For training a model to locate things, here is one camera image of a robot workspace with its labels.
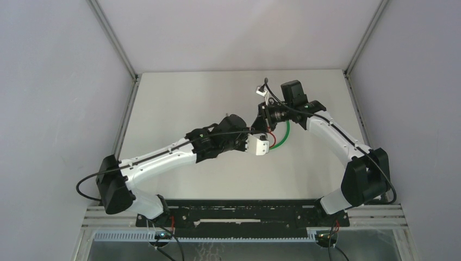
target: gray wall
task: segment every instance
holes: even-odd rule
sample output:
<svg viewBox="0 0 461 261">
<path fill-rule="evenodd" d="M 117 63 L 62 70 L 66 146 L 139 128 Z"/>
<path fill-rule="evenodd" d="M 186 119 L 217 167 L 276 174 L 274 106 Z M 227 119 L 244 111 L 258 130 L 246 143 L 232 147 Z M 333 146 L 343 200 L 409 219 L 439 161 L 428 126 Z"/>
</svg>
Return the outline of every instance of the gray wall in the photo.
<svg viewBox="0 0 461 261">
<path fill-rule="evenodd" d="M 352 72 L 423 260 L 457 260 L 461 2 L 391 1 Z"/>
<path fill-rule="evenodd" d="M 85 0 L 2 1 L 0 32 L 0 259 L 69 260 L 131 79 Z"/>
<path fill-rule="evenodd" d="M 136 72 L 345 69 L 380 0 L 99 0 Z"/>
</svg>

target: metal frame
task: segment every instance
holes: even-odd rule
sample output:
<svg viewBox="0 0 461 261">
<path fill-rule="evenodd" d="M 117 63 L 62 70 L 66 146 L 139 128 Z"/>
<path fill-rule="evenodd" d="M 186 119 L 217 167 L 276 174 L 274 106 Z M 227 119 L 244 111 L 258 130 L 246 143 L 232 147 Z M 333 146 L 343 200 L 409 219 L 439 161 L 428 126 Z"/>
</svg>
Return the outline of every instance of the metal frame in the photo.
<svg viewBox="0 0 461 261">
<path fill-rule="evenodd" d="M 375 13 L 373 14 L 373 18 L 371 19 L 370 23 L 368 24 L 368 27 L 365 30 L 365 33 L 362 36 L 362 39 L 360 40 L 359 45 L 357 46 L 356 51 L 354 52 L 354 55 L 351 58 L 351 61 L 349 61 L 349 64 L 347 65 L 347 68 L 345 70 L 345 74 L 349 76 L 354 69 L 354 66 L 360 57 L 360 54 L 363 51 L 363 48 L 365 47 L 366 43 L 368 42 L 368 39 L 370 38 L 370 35 L 373 33 L 373 31 L 376 28 L 376 24 L 378 23 L 379 19 L 381 19 L 381 16 L 388 6 L 390 0 L 381 0 L 379 3 L 378 8 L 376 9 Z"/>
<path fill-rule="evenodd" d="M 128 73 L 133 79 L 132 90 L 128 97 L 126 109 L 121 121 L 119 132 L 114 143 L 114 154 L 118 157 L 123 144 L 124 135 L 126 133 L 128 121 L 133 109 L 136 93 L 138 91 L 140 77 L 136 74 L 132 64 L 130 63 L 123 47 L 121 46 L 114 30 L 112 29 L 104 11 L 101 8 L 98 0 L 87 0 L 90 8 L 94 12 L 98 22 L 100 23 L 104 33 L 111 42 L 114 50 L 119 55 L 124 63 Z M 345 81 L 349 90 L 353 106 L 356 110 L 357 120 L 360 123 L 360 131 L 367 145 L 371 145 L 369 135 L 367 133 L 366 123 L 361 116 L 360 105 L 356 99 L 353 85 L 351 83 L 350 74 L 360 57 L 370 35 L 376 28 L 376 24 L 382 16 L 383 11 L 387 7 L 389 0 L 382 0 L 373 15 L 370 24 L 368 25 L 357 49 L 354 52 L 347 69 L 344 71 Z M 404 217 L 400 205 L 388 206 L 362 206 L 348 211 L 350 227 L 342 227 L 342 230 L 362 230 L 362 229 L 391 229 L 397 243 L 397 248 L 403 261 L 414 260 L 419 261 L 416 248 L 414 246 L 408 224 Z M 103 207 L 89 207 L 86 211 L 78 241 L 74 249 L 72 260 L 87 260 L 93 241 L 146 241 L 152 240 L 153 235 L 146 228 L 136 227 L 137 215 L 130 212 L 122 212 L 116 215 L 107 215 Z M 259 241 L 273 242 L 295 242 L 315 241 L 314 235 L 319 231 L 329 230 L 329 227 L 311 227 L 306 228 L 306 237 L 291 238 L 291 239 L 264 239 Z M 180 238 L 183 242 L 198 242 L 202 239 Z M 208 239 L 208 241 L 219 241 L 217 239 Z M 220 239 L 219 242 L 234 242 L 234 241 L 250 241 L 255 240 L 239 240 L 239 239 Z"/>
<path fill-rule="evenodd" d="M 101 28 L 103 29 L 104 33 L 106 34 L 107 38 L 112 44 L 115 52 L 119 55 L 120 59 L 125 65 L 125 68 L 127 69 L 131 78 L 133 80 L 136 80 L 136 77 L 137 77 L 136 72 L 134 71 L 134 68 L 131 65 L 122 45 L 120 44 L 119 39 L 115 35 L 115 32 L 112 29 L 112 26 L 110 25 L 109 20 L 107 19 L 104 11 L 102 10 L 101 5 L 99 4 L 99 1 L 98 0 L 86 0 L 86 2 L 88 3 L 91 10 L 95 14 L 95 17 L 99 22 L 99 25 L 101 25 Z"/>
<path fill-rule="evenodd" d="M 348 212 L 350 227 L 341 230 L 356 231 L 367 229 L 389 229 L 394 233 L 399 254 L 403 261 L 419 261 L 410 236 L 407 221 L 400 205 L 361 206 Z M 104 207 L 89 207 L 86 211 L 78 244 L 72 260 L 87 260 L 94 241 L 144 242 L 154 241 L 155 231 L 146 227 L 136 227 L 138 215 L 122 212 L 107 215 Z M 195 239 L 179 238 L 181 242 L 315 242 L 317 232 L 329 231 L 329 227 L 308 227 L 302 238 L 267 239 Z"/>
<path fill-rule="evenodd" d="M 117 133 L 117 138 L 115 139 L 115 142 L 114 142 L 114 147 L 112 149 L 112 152 L 115 155 L 115 158 L 117 159 L 120 156 L 120 151 L 122 149 L 123 140 L 127 132 L 128 122 L 131 116 L 131 112 L 133 110 L 134 101 L 136 99 L 136 94 L 138 93 L 140 82 L 141 82 L 141 77 L 138 77 L 136 81 L 133 81 L 131 92 L 128 96 L 127 106 L 125 107 L 125 110 L 123 112 L 122 121 L 120 122 L 119 132 Z"/>
</svg>

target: white wall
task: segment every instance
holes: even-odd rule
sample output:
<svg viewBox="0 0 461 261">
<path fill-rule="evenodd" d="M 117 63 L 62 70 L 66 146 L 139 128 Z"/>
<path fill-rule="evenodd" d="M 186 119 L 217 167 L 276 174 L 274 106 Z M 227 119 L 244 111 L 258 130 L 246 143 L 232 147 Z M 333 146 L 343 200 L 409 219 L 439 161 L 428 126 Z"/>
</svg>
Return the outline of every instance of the white wall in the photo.
<svg viewBox="0 0 461 261">
<path fill-rule="evenodd" d="M 168 146 L 195 128 L 219 123 L 226 113 L 251 126 L 263 101 L 254 87 L 264 77 L 278 97 L 283 97 L 281 84 L 299 80 L 310 101 L 320 101 L 347 132 L 362 140 L 341 70 L 144 73 L 120 158 Z M 286 125 L 279 123 L 274 135 L 280 141 L 285 132 Z M 327 143 L 291 123 L 284 145 L 263 157 L 229 151 L 152 177 L 138 188 L 176 199 L 319 198 L 339 188 L 343 175 L 344 166 Z"/>
<path fill-rule="evenodd" d="M 352 72 L 423 260 L 458 260 L 461 3 L 392 1 Z"/>
<path fill-rule="evenodd" d="M 100 0 L 137 73 L 345 69 L 380 0 Z"/>
<path fill-rule="evenodd" d="M 85 0 L 3 2 L 0 259 L 69 260 L 131 79 Z"/>
</svg>

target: green cable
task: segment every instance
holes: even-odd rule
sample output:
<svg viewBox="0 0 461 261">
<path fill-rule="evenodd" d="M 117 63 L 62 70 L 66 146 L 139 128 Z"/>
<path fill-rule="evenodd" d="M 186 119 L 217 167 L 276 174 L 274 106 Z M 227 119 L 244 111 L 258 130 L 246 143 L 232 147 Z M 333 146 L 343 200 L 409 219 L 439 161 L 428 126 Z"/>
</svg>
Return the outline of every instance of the green cable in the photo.
<svg viewBox="0 0 461 261">
<path fill-rule="evenodd" d="M 279 147 L 280 145 L 282 145 L 282 144 L 286 141 L 286 139 L 288 138 L 288 135 L 290 135 L 290 121 L 286 121 L 286 133 L 285 133 L 285 137 L 283 137 L 283 139 L 282 139 L 279 143 L 275 144 L 274 147 L 269 148 L 269 149 L 270 149 L 270 150 L 273 150 L 273 149 Z"/>
</svg>

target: black mounting bracket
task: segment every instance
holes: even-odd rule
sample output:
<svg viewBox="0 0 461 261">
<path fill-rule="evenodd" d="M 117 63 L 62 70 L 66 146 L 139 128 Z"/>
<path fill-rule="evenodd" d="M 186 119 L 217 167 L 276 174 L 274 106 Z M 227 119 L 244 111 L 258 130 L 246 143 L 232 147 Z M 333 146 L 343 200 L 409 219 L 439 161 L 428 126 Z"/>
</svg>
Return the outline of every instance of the black mounting bracket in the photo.
<svg viewBox="0 0 461 261">
<path fill-rule="evenodd" d="M 350 225 L 347 214 L 321 217 L 315 200 L 166 200 L 170 218 L 160 224 L 187 238 L 303 238 L 307 227 L 331 227 L 338 218 Z M 137 227 L 152 227 L 138 215 Z"/>
</svg>

